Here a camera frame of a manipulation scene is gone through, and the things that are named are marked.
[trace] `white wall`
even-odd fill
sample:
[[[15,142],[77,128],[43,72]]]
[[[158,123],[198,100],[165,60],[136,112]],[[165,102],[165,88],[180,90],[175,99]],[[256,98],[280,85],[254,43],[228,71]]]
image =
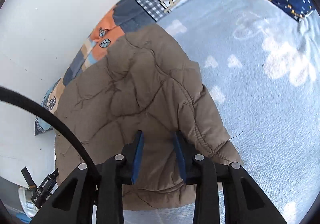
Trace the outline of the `white wall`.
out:
[[[119,0],[6,0],[0,9],[0,85],[41,103],[83,40]],[[54,132],[34,136],[35,116],[0,103],[0,176],[26,186],[54,170]]]

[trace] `silver screw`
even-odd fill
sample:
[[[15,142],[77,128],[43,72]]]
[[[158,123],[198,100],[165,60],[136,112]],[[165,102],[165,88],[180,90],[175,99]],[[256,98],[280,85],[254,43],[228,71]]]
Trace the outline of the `silver screw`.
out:
[[[87,168],[87,164],[86,164],[86,163],[81,163],[81,164],[79,164],[78,168],[79,168],[80,170],[84,170],[84,169]]]
[[[121,161],[121,160],[123,160],[123,159],[124,159],[124,155],[122,155],[122,154],[117,154],[117,155],[115,155],[115,160]]]
[[[202,161],[203,159],[204,159],[204,156],[203,156],[203,155],[201,155],[201,154],[195,155],[195,160],[197,160],[197,161]]]
[[[234,168],[234,169],[239,169],[239,168],[240,168],[240,164],[237,163],[237,162],[233,162],[233,163],[231,164],[231,167]]]

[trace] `black cable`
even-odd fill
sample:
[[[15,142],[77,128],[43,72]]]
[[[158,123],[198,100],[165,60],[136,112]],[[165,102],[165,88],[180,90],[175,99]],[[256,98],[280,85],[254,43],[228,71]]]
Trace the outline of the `black cable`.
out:
[[[88,165],[92,176],[98,182],[100,181],[100,174],[93,163],[91,157],[81,144],[81,142],[76,138],[76,136],[72,133],[72,131],[56,116],[54,116],[51,112],[46,110],[44,107],[40,106],[38,103],[30,100],[29,98],[8,90],[2,86],[0,86],[0,101],[15,105],[19,108],[22,108],[39,118],[43,119],[45,122],[54,127],[57,131],[59,131],[76,149],[79,155],[82,157],[84,162]]]

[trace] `orange fabric patch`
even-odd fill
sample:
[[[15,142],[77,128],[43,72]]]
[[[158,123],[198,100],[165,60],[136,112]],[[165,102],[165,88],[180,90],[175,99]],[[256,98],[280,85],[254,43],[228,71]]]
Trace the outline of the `orange fabric patch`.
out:
[[[112,30],[112,29],[114,29],[116,27],[115,21],[113,20],[113,9],[115,7],[116,6],[112,7],[111,10],[108,11],[108,13],[106,15],[104,15],[102,20],[100,20],[98,25],[92,31],[92,33],[90,35],[90,39],[92,41],[95,41],[95,42],[99,42],[100,41],[100,36],[99,36],[99,29],[100,28],[102,28],[104,30]]]
[[[108,48],[114,43],[116,42],[116,40],[123,36],[124,32],[121,29],[120,26],[115,27],[112,30],[109,30],[103,38],[100,39],[99,43],[97,43],[95,45],[95,47],[91,50],[92,56],[94,59],[96,59],[97,61],[99,61],[102,57],[104,57],[107,53],[108,53]],[[105,39],[109,39],[110,40],[110,45],[107,48],[102,48],[100,46],[101,41],[105,40]]]

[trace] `light blue blanket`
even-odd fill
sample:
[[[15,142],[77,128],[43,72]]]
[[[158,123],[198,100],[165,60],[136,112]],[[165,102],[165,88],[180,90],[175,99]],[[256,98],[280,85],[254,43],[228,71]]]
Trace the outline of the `light blue blanket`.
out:
[[[243,131],[232,142],[244,168],[299,223],[320,190],[319,15],[297,23],[268,0],[190,0],[158,24],[199,63],[229,134]],[[193,207],[125,219],[192,223]]]

